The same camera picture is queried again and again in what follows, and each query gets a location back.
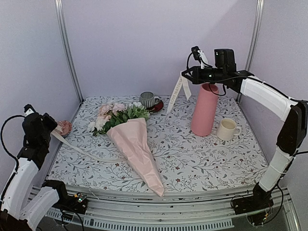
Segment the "cream printed ribbon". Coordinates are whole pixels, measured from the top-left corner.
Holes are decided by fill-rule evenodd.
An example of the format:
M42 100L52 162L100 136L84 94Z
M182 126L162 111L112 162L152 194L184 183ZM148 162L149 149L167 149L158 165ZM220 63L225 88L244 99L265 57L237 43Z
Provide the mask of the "cream printed ribbon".
M117 163L117 162L120 162L120 161L125 161L126 159L125 158L118 158L118 159L102 159L102 158L99 158L99 157L96 157L94 155L91 155L85 151L83 151L82 149L76 147L76 146L73 146L71 145L68 141L66 141L66 139L61 136L56 130L52 131L51 132L51 135L53 135L56 139L58 139L60 142L62 142L63 144L67 145L69 148L79 152L80 154L83 154L91 159L94 159L95 161L98 161L98 162L103 162L103 163Z

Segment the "pink flower bouquet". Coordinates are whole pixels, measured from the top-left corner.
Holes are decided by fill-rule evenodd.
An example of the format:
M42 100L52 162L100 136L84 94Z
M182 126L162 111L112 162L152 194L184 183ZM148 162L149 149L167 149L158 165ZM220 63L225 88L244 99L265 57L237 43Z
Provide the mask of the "pink flower bouquet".
M106 134L148 188L162 197L165 188L147 140L149 117L140 102L107 103L89 123L88 132L94 136Z

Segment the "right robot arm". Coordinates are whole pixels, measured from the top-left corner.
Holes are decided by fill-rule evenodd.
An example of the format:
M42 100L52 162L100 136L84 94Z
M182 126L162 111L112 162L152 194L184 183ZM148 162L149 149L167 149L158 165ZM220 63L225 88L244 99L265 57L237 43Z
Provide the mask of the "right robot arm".
M297 100L257 78L247 70L239 70L232 49L215 49L215 64L208 64L205 53L197 46L189 57L199 64L186 66L181 76L193 84L222 84L225 88L259 103L281 123L276 148L269 165L253 187L252 195L236 196L231 207L237 214L273 205L271 193L289 170L308 132L308 102Z

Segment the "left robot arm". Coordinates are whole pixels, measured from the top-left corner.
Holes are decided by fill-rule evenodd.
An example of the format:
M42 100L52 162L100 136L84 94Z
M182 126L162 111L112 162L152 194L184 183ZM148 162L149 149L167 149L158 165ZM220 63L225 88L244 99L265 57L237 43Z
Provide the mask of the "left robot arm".
M54 204L67 209L72 203L63 182L48 180L33 200L23 206L31 182L49 153L51 132L57 123L48 114L40 115L28 109L22 127L24 144L15 158L15 170L0 198L0 228L3 231L34 231Z

